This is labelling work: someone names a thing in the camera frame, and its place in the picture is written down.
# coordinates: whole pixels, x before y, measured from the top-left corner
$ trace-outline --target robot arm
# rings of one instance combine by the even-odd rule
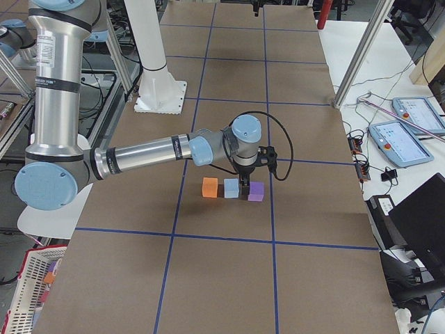
[[[35,40],[25,23],[19,19],[0,22],[0,49],[7,57],[17,51],[27,63],[35,63]]]
[[[106,26],[103,0],[31,0],[29,19],[38,29],[35,141],[15,178],[18,196],[36,209],[70,203],[87,184],[133,168],[193,159],[196,165],[229,159],[241,193],[257,166],[276,169],[272,147],[259,147],[261,124],[241,115],[218,132],[200,131],[125,148],[83,151],[77,145],[83,41]]]
[[[222,131],[201,130],[140,145],[85,151],[82,169],[75,170],[77,161],[33,162],[20,170],[15,178],[15,188],[18,196],[36,209],[59,209],[71,202],[85,185],[110,175],[182,159],[192,159],[195,165],[203,166],[232,158],[240,175],[241,193],[247,194],[250,173],[257,166],[275,164],[276,168],[275,151],[268,148],[275,155],[274,159],[270,159],[270,151],[263,154],[260,140],[260,121],[251,115],[241,115],[231,127]]]

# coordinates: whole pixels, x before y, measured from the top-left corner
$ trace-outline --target label sticker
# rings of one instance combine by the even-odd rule
[[[54,67],[55,57],[55,37],[47,35],[37,35],[37,66]]]
[[[182,159],[182,148],[178,136],[172,137],[173,150],[175,151],[176,160]]]
[[[388,216],[389,212],[393,209],[391,200],[389,198],[379,198],[378,201],[383,213],[385,214],[385,216]]]

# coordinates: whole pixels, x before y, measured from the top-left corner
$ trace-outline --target blue tape line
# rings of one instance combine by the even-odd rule
[[[232,237],[214,237],[209,235],[192,235],[192,234],[175,234],[175,237],[185,239],[200,239],[200,240],[218,240],[218,241],[239,241],[248,242],[254,244],[272,244],[271,240],[260,239],[244,239],[244,238],[232,238]]]
[[[2,87],[2,85],[6,82],[6,80],[8,80],[8,78],[5,78],[5,79],[0,83],[0,87]]]
[[[269,104],[292,104],[297,106],[330,106],[329,103],[308,103],[308,102],[272,102],[269,101]]]
[[[213,20],[215,18],[215,12],[216,12],[216,3],[213,6],[213,15],[212,15],[212,18],[211,18],[211,25],[212,26],[213,26]],[[209,31],[209,38],[207,40],[206,57],[207,57],[207,54],[209,52],[210,36],[211,36],[211,28],[210,28],[210,31]],[[197,93],[197,102],[196,102],[196,106],[195,106],[195,113],[193,115],[193,121],[192,121],[192,128],[191,128],[192,132],[193,132],[193,129],[195,127],[196,114],[197,114],[197,108],[198,108],[199,98],[200,98],[200,94],[201,94],[202,80],[204,78],[205,66],[206,66],[206,60],[204,59],[204,64],[202,65],[200,87],[199,87],[198,93]],[[157,313],[156,313],[156,321],[155,321],[155,324],[154,324],[153,334],[157,334],[158,333],[159,319],[161,318],[162,302],[163,302],[163,297],[164,297],[164,292],[165,292],[165,286],[167,285],[168,269],[170,267],[170,258],[171,258],[171,255],[172,255],[173,242],[175,240],[176,225],[177,225],[177,221],[178,221],[178,217],[179,217],[179,208],[181,207],[182,193],[184,191],[184,182],[185,182],[186,174],[187,174],[187,165],[188,165],[188,161],[186,161],[186,163],[184,164],[184,171],[182,173],[181,188],[179,189],[178,203],[177,203],[177,206],[176,206],[175,222],[173,223],[172,236],[170,238],[170,245],[168,247],[167,262],[165,263],[164,277],[163,277],[163,281],[162,281],[161,293],[160,293],[160,296],[159,296],[158,310],[157,310]]]
[[[264,35],[264,70],[266,73],[266,112],[269,114],[269,89],[267,72],[267,44],[266,44],[266,15],[263,8],[263,35]],[[267,117],[267,136],[270,145],[270,120]],[[272,234],[272,265],[273,265],[273,305],[275,312],[275,334],[280,334],[280,314],[278,312],[278,278],[277,278],[277,251],[275,247],[275,206],[273,204],[272,174],[269,173],[270,191],[270,228]]]
[[[377,247],[367,247],[367,246],[313,244],[313,243],[307,243],[307,242],[292,242],[292,241],[276,241],[275,243],[277,245],[319,247],[319,248],[355,249],[355,250],[359,250],[359,251],[378,251],[379,250]]]
[[[143,234],[143,235],[154,235],[157,237],[171,237],[171,235],[172,235],[171,233],[133,231],[133,230],[115,230],[115,229],[110,229],[110,228],[76,228],[76,231],[122,233],[122,234]]]
[[[193,25],[193,24],[165,24],[161,23],[160,26],[189,26],[191,28],[211,28],[210,26],[199,26],[199,25]]]
[[[261,30],[261,31],[295,31],[299,33],[318,33],[317,30],[304,30],[304,29],[273,29],[273,28],[248,28],[248,27],[238,27],[238,26],[200,26],[193,24],[165,24],[162,23],[160,26],[182,26],[191,28],[218,28],[218,29],[239,29],[239,30]]]
[[[2,13],[0,14],[0,17],[2,17],[3,14],[8,13],[9,10],[17,4],[17,2],[19,2],[19,0],[15,0],[15,2],[14,2],[11,6],[9,6],[4,12],[2,12]]]
[[[304,30],[304,29],[274,29],[274,28],[268,28],[266,30],[271,30],[271,31],[295,31],[298,33],[318,33],[317,30]]]
[[[266,104],[266,101],[211,99],[211,98],[207,98],[207,97],[199,97],[198,100],[202,100],[202,101],[217,101],[217,102],[243,102],[243,103],[261,103],[261,104]]]
[[[199,56],[182,56],[178,54],[171,54],[165,56],[166,58],[190,58],[190,59],[211,59],[213,61],[264,61],[264,59],[243,59],[243,58],[219,58],[219,57],[199,57]],[[284,63],[284,64],[308,64],[308,65],[327,65],[327,63],[317,61],[270,61],[269,63]]]
[[[190,58],[190,59],[205,59],[205,57],[198,57],[198,56],[180,56],[180,55],[171,55],[171,56],[165,56],[166,58]]]
[[[260,30],[262,31],[262,28],[252,28],[252,27],[242,27],[242,26],[215,26],[214,28],[217,29],[239,29],[239,30]]]
[[[290,245],[290,246],[344,248],[344,249],[358,249],[358,250],[363,250],[363,251],[378,251],[378,248],[368,247],[368,246],[349,246],[349,245],[334,245],[334,244],[315,244],[315,243],[296,242],[296,241],[273,241],[273,240],[262,240],[262,239],[215,237],[215,236],[211,236],[211,235],[176,234],[176,233],[135,231],[135,230],[116,230],[116,229],[111,229],[111,228],[76,228],[76,231],[119,233],[119,234],[144,234],[144,235],[152,235],[155,237],[178,237],[178,238],[185,238],[185,239],[248,242],[248,243],[254,243],[254,244],[278,244],[278,245]]]
[[[278,161],[290,161],[290,159],[278,158]],[[294,159],[293,162],[305,162],[308,164],[327,164],[327,165],[343,165],[343,166],[354,166],[353,162],[338,162],[338,161],[321,161],[321,160],[302,160]]]

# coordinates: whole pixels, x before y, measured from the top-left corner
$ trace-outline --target purple cube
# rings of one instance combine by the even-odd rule
[[[250,202],[262,202],[264,198],[264,183],[251,182],[248,200]]]

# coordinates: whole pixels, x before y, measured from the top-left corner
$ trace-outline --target red and white basket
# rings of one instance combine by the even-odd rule
[[[34,310],[42,305],[39,300],[45,292],[43,279],[50,264],[62,258],[66,249],[66,246],[49,246],[26,252],[1,334],[32,333]]]

